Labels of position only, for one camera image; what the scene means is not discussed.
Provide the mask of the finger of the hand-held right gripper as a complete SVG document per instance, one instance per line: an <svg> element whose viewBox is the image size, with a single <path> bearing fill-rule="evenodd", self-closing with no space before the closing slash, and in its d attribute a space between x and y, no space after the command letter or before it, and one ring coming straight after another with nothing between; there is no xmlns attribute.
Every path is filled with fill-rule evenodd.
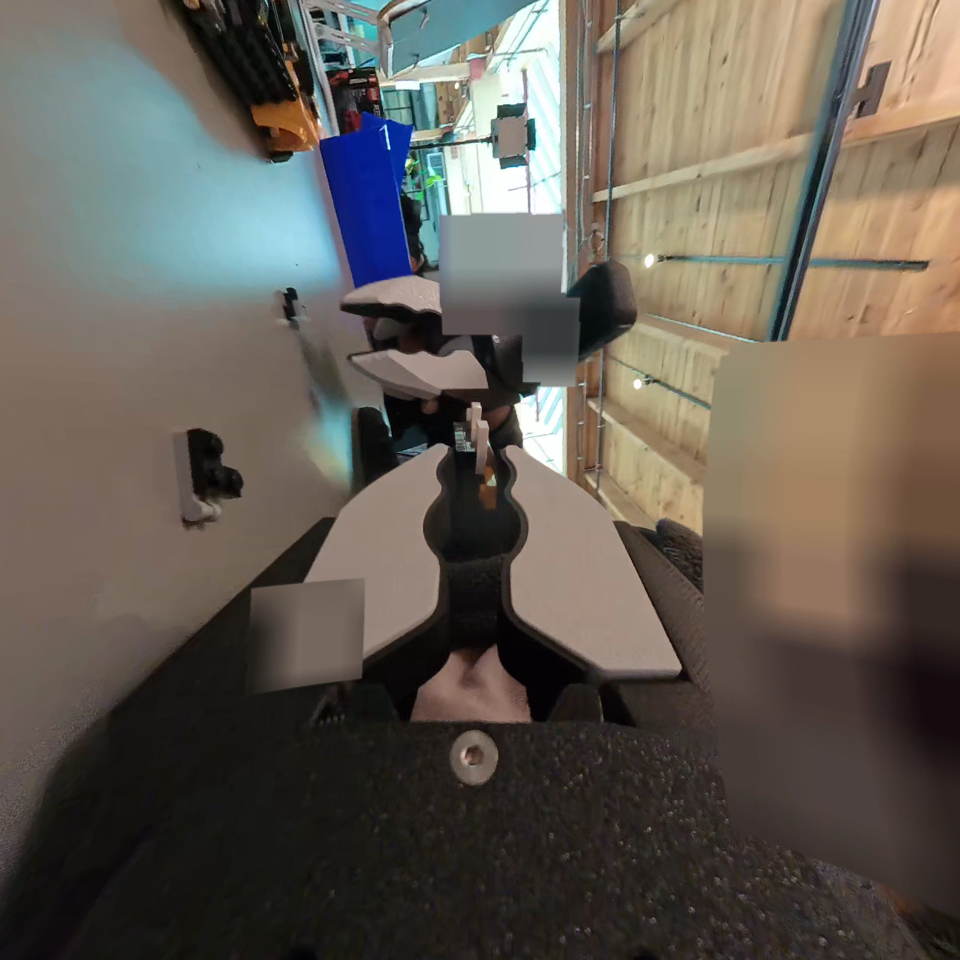
<svg viewBox="0 0 960 960"><path fill-rule="evenodd" d="M436 280L403 275L368 283L346 293L343 313L365 318L441 318L441 287Z"/></svg>
<svg viewBox="0 0 960 960"><path fill-rule="evenodd" d="M435 400L444 393L488 389L486 370L473 353L455 350L444 356L395 349L354 353L348 363L400 399Z"/></svg>

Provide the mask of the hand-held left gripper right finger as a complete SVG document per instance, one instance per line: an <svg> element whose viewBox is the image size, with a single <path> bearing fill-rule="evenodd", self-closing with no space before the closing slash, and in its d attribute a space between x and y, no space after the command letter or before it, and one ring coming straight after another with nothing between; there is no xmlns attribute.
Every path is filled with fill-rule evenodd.
<svg viewBox="0 0 960 960"><path fill-rule="evenodd" d="M591 678L677 678L681 661L610 514L523 449L503 458L520 520L506 568L513 623Z"/></svg>

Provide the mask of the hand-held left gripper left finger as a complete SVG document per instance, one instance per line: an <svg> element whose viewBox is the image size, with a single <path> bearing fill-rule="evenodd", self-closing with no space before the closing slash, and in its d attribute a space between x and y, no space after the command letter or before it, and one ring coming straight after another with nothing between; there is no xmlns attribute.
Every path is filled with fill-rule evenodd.
<svg viewBox="0 0 960 960"><path fill-rule="evenodd" d="M307 583L364 582L365 664L414 630L440 606L441 564L425 524L445 487L439 477L451 449L429 447L364 487L337 515Z"/></svg>

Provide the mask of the small lego subassembly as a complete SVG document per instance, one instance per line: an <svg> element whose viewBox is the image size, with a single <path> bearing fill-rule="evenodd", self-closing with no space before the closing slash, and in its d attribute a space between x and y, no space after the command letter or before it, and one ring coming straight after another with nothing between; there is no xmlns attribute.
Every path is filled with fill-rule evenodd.
<svg viewBox="0 0 960 960"><path fill-rule="evenodd" d="M453 423L457 479L468 502L492 514L498 507L498 471L490 446L490 427L478 402Z"/></svg>

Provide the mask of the blue plastic storage bin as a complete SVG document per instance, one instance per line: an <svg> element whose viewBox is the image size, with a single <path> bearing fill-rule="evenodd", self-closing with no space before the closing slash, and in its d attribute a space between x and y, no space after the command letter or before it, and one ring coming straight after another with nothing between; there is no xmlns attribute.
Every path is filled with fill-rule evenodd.
<svg viewBox="0 0 960 960"><path fill-rule="evenodd" d="M355 287L412 274L402 183L413 127L372 113L319 152Z"/></svg>

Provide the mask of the black angled lego piece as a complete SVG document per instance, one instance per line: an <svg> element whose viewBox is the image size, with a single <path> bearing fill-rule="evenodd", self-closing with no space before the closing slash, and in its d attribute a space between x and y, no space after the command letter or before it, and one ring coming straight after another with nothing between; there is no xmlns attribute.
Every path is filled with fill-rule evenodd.
<svg viewBox="0 0 960 960"><path fill-rule="evenodd" d="M204 428L175 431L172 435L177 505L185 528L202 528L217 522L224 501L242 497L244 479L223 463L222 438Z"/></svg>

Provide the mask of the dark lego box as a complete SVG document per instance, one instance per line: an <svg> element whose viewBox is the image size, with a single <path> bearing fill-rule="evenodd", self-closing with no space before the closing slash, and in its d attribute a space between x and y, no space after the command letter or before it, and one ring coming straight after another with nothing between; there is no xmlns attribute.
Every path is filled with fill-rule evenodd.
<svg viewBox="0 0 960 960"><path fill-rule="evenodd" d="M360 131L366 115L385 117L376 68L330 68L325 77L340 136Z"/></svg>

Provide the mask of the orange black lego car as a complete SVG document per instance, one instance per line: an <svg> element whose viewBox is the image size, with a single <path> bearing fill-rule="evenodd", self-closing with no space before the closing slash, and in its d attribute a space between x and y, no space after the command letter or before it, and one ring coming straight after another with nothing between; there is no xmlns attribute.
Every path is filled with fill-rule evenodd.
<svg viewBox="0 0 960 960"><path fill-rule="evenodd" d="M295 1L178 1L185 26L248 111L269 162L314 151L324 126L307 16Z"/></svg>

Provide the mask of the beige sweatshirt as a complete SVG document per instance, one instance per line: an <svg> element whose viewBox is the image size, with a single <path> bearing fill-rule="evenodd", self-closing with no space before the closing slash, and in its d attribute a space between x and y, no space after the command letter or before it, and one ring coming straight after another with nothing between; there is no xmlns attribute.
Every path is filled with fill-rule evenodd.
<svg viewBox="0 0 960 960"><path fill-rule="evenodd" d="M463 648L415 694L413 722L532 722L527 690L503 666L498 646Z"/></svg>

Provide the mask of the studio light on stand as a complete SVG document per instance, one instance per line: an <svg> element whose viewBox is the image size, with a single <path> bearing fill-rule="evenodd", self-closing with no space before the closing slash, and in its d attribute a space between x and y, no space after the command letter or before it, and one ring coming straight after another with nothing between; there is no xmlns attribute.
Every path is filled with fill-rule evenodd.
<svg viewBox="0 0 960 960"><path fill-rule="evenodd" d="M461 146L487 146L501 170L529 165L530 154L537 147L536 121L529 115L524 102L500 103L489 122L489 133L464 139L445 134L435 141L412 142L411 154Z"/></svg>

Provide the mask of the grey divider panel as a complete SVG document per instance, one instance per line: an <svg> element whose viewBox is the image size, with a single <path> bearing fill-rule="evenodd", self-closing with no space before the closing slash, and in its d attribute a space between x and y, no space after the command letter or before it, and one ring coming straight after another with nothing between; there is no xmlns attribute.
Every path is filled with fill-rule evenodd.
<svg viewBox="0 0 960 960"><path fill-rule="evenodd" d="M529 1L392 1L376 19L386 77L416 67L508 20Z"/></svg>

